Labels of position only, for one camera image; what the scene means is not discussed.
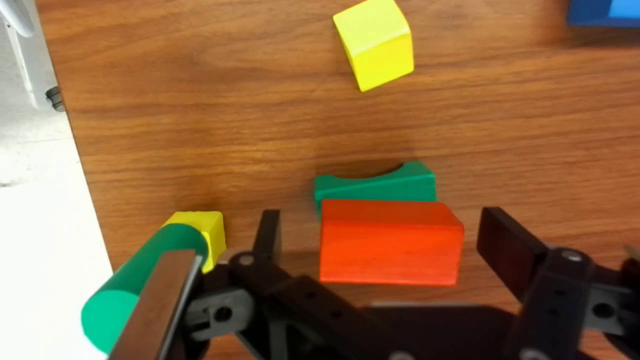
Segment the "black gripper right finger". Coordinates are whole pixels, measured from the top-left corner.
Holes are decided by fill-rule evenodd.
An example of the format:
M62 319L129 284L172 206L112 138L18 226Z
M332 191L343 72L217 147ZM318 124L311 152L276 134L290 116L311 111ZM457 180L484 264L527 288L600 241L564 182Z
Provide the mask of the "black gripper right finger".
M520 316L530 317L527 292L535 284L547 246L506 210L486 206L480 212L475 250L521 304Z

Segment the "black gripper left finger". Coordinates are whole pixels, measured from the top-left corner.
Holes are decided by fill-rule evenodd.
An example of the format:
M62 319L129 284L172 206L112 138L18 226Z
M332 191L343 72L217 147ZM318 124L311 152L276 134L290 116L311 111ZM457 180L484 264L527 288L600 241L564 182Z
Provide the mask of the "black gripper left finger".
M281 236L279 236L279 212L277 210L264 210L262 212L251 252L259 260L276 261L279 258Z

